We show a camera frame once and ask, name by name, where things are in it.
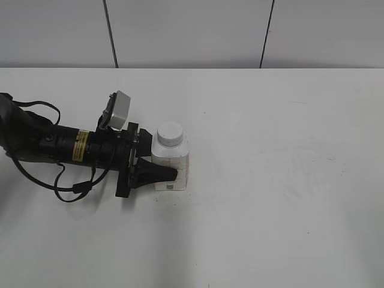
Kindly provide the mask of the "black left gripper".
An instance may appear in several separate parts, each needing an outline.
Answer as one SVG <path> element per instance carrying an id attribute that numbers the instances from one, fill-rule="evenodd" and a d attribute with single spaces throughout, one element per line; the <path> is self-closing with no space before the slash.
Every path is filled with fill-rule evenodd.
<path id="1" fill-rule="evenodd" d="M 97 130 L 90 134 L 87 140 L 87 160 L 94 168 L 102 169 L 102 174 L 92 181 L 92 186 L 103 180 L 109 171 L 118 172 L 115 196 L 128 198 L 132 188 L 139 188 L 157 182 L 174 181 L 178 171 L 172 167 L 160 166 L 139 158 L 133 166 L 132 156 L 150 157 L 152 152 L 153 135 L 139 125 L 130 122 L 127 129 L 117 131 L 111 128 Z"/>

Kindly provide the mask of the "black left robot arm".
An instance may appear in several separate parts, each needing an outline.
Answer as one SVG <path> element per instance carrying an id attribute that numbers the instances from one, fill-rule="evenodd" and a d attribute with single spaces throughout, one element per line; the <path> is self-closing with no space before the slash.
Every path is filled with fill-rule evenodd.
<path id="1" fill-rule="evenodd" d="M 161 166 L 146 158 L 151 155 L 152 134 L 137 123 L 123 125 L 128 118 L 131 98 L 117 91 L 109 96 L 106 108 L 95 131 L 60 125 L 29 110 L 34 105 L 57 108 L 45 101 L 21 102 L 1 93 L 1 147 L 19 172 L 33 183 L 52 190 L 59 200 L 62 192 L 84 198 L 110 171 L 118 172 L 117 197 L 127 198 L 133 188 L 156 182 L 174 181 L 178 171 Z M 32 176 L 21 165 L 51 163 L 64 168 L 66 164 L 91 168 L 88 181 L 59 187 L 58 179 L 47 184 Z"/>

